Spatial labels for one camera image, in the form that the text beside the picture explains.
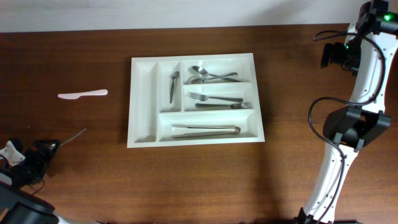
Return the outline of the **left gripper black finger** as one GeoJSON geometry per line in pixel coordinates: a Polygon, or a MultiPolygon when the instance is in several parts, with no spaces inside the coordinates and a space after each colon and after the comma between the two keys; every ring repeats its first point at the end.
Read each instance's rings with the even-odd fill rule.
{"type": "Polygon", "coordinates": [[[20,139],[10,138],[10,139],[8,139],[8,144],[10,145],[10,147],[13,151],[16,151],[18,153],[22,152],[22,143],[21,143],[20,139]]]}
{"type": "Polygon", "coordinates": [[[55,157],[60,147],[60,141],[58,139],[39,139],[34,141],[33,145],[37,149],[36,154],[45,162],[50,162],[55,157]]]}

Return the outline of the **small metal fork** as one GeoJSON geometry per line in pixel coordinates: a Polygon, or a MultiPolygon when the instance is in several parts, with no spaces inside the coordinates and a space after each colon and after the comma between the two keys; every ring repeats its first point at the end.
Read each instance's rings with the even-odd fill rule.
{"type": "Polygon", "coordinates": [[[82,130],[80,130],[79,132],[77,132],[75,135],[73,135],[72,137],[64,140],[64,142],[60,143],[60,144],[56,144],[56,143],[48,143],[45,146],[47,148],[49,148],[50,150],[55,151],[58,148],[61,148],[62,146],[66,145],[67,143],[71,142],[72,140],[74,140],[75,138],[77,138],[79,135],[81,135],[82,133],[84,133],[87,130],[87,128],[83,128],[82,130]]]}

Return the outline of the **small metal teaspoon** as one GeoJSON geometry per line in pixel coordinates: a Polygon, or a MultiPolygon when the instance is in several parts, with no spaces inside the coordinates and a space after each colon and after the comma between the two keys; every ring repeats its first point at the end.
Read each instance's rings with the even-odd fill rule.
{"type": "Polygon", "coordinates": [[[176,79],[180,76],[179,71],[175,71],[170,75],[171,79],[171,84],[170,84],[170,98],[169,98],[169,103],[172,104],[173,102],[173,97],[174,97],[174,90],[175,90],[175,81],[176,79]]]}

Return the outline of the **metal spoon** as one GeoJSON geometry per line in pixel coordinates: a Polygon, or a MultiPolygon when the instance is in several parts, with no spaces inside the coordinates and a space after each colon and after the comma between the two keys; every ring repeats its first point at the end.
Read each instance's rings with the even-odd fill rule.
{"type": "MultiPolygon", "coordinates": [[[[197,65],[192,66],[190,69],[191,69],[191,71],[193,72],[194,75],[200,74],[200,75],[207,76],[208,74],[212,74],[212,73],[208,72],[206,69],[204,69],[203,67],[200,67],[200,66],[197,66],[197,65]]],[[[227,80],[227,81],[236,82],[237,79],[234,78],[234,79],[230,79],[230,80],[227,80]]]]}
{"type": "Polygon", "coordinates": [[[196,74],[196,75],[193,75],[192,77],[190,77],[185,83],[187,85],[189,85],[189,84],[194,84],[195,82],[203,83],[205,81],[216,80],[216,79],[230,80],[230,79],[234,79],[237,77],[238,77],[238,74],[236,72],[227,73],[224,75],[208,74],[207,76],[196,74]]]}

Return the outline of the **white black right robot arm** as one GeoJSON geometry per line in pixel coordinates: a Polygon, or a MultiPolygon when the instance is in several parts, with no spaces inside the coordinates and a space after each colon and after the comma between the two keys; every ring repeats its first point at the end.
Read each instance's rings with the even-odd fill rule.
{"type": "Polygon", "coordinates": [[[385,114],[385,91],[397,52],[397,13],[389,10],[388,1],[368,1],[346,31],[324,30],[313,39],[339,36],[345,41],[324,46],[321,66],[340,65],[356,75],[356,82],[349,100],[329,97],[344,107],[331,112],[323,131],[316,133],[325,142],[323,162],[312,195],[294,223],[336,222],[336,203],[349,168],[392,123],[385,114]]]}

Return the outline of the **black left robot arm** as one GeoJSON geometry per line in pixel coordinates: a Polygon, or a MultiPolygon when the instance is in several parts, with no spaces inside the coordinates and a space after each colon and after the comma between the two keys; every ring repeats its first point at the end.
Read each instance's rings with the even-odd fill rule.
{"type": "Polygon", "coordinates": [[[58,139],[36,140],[35,149],[23,150],[20,140],[10,139],[1,149],[1,210],[8,209],[1,223],[78,223],[63,217],[55,207],[22,190],[44,182],[44,175],[60,148],[58,139]]]}

